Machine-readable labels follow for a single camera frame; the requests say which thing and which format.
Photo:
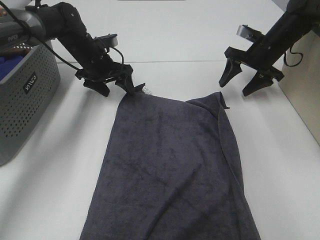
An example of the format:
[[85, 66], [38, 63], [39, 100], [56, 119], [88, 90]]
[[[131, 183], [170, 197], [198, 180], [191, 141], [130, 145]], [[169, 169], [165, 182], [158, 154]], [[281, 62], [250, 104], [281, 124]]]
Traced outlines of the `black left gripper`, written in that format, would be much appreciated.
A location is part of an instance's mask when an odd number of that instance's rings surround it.
[[84, 87], [108, 97], [110, 89], [103, 82], [115, 81], [115, 85], [127, 94], [135, 94], [132, 81], [133, 68], [128, 64], [113, 61], [104, 48], [76, 47], [75, 60], [81, 65], [75, 76], [85, 80]]

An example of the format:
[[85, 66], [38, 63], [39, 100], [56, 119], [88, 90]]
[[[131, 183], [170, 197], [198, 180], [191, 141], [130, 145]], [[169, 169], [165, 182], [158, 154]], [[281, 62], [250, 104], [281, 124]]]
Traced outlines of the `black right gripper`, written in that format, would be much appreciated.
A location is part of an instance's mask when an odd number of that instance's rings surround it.
[[226, 66], [218, 82], [222, 88], [242, 72], [241, 64], [258, 71], [242, 90], [245, 97], [262, 88], [271, 86], [273, 78], [277, 81], [284, 78], [284, 74], [273, 67], [273, 64], [281, 55], [273, 50], [266, 36], [260, 37], [246, 51], [228, 47], [224, 55], [227, 58]]

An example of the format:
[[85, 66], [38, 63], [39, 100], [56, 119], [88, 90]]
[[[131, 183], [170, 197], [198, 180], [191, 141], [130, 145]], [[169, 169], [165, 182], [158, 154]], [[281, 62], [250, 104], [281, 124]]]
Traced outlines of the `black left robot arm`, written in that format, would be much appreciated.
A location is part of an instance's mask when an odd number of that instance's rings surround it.
[[116, 34], [91, 37], [82, 22], [78, 10], [69, 3], [59, 2], [49, 6], [41, 4], [24, 9], [8, 8], [0, 4], [0, 49], [7, 51], [19, 44], [44, 45], [53, 39], [58, 41], [80, 64], [75, 76], [83, 80], [86, 88], [108, 96], [108, 83], [114, 82], [127, 94], [133, 95], [133, 68], [124, 62], [115, 62], [109, 56], [118, 41]]

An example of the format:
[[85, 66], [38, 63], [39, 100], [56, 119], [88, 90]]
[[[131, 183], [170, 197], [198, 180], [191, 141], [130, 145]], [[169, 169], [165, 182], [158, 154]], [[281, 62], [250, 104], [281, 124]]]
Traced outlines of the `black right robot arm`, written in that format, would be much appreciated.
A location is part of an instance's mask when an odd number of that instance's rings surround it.
[[273, 80], [281, 81], [284, 74], [273, 66], [274, 63], [319, 23], [318, 0], [290, 0], [284, 14], [266, 34], [247, 25], [240, 25], [236, 34], [251, 41], [252, 45], [246, 51], [233, 47], [226, 49], [224, 55], [227, 61], [219, 80], [220, 87], [242, 72], [242, 64], [257, 71], [242, 90], [245, 97], [271, 86]]

